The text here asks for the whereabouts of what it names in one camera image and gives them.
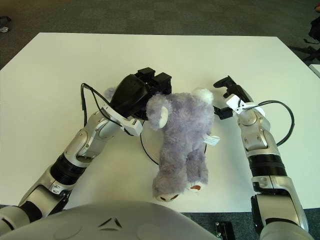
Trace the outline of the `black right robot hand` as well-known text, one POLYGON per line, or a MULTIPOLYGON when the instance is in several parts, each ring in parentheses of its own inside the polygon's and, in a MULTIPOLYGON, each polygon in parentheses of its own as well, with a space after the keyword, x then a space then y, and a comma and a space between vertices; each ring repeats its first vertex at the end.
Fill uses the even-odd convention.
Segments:
POLYGON ((214 88, 226 88, 223 97, 226 100, 227 107, 218 108, 214 106, 214 113, 220 120, 231 118, 233 112, 239 114, 245 107, 246 103, 252 103, 251 96, 237 84, 229 75, 213 84, 214 88))

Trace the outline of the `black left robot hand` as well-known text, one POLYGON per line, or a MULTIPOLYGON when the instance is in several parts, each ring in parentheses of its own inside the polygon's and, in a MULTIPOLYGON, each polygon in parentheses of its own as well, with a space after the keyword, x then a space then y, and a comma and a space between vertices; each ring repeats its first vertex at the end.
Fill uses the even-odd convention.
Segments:
POLYGON ((164 72, 155 75, 150 67, 139 69, 135 74, 126 76, 115 89, 110 105, 123 117, 147 120, 146 107, 155 94, 172 93, 172 77, 164 72))

